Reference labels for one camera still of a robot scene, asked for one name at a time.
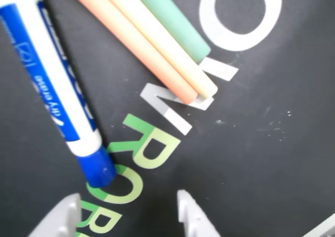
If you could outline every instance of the chalk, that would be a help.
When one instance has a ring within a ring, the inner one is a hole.
[[[110,0],[205,98],[212,97],[217,86],[183,50],[178,42],[146,8],[141,0]]]
[[[79,0],[184,103],[197,92],[109,0]]]
[[[196,63],[208,56],[210,46],[172,0],[141,1]]]

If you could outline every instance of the marker barrel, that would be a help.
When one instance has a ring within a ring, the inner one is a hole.
[[[205,98],[216,94],[218,88],[183,50],[164,26],[141,0],[110,0],[186,81]]]
[[[0,22],[89,184],[109,185],[116,170],[43,1],[0,0]]]
[[[208,56],[210,46],[172,0],[141,1],[196,63]]]
[[[109,0],[79,0],[184,103],[198,93]]]

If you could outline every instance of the white letter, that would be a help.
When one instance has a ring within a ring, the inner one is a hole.
[[[166,103],[160,100],[158,97],[175,101],[183,104],[183,102],[177,98],[170,90],[154,85],[146,84],[140,96],[149,103],[156,111],[158,111],[164,118],[166,118],[175,128],[177,128],[183,135],[187,135],[191,130],[192,126],[183,119],[178,113],[171,109]],[[207,110],[207,108],[214,101],[213,98],[201,99],[197,98],[189,106],[198,108],[201,110]]]
[[[264,18],[259,26],[248,34],[234,33],[221,24],[215,12],[216,0],[201,0],[199,12],[201,26],[208,38],[222,49],[230,51],[247,50],[267,37],[279,18],[282,0],[264,1]]]

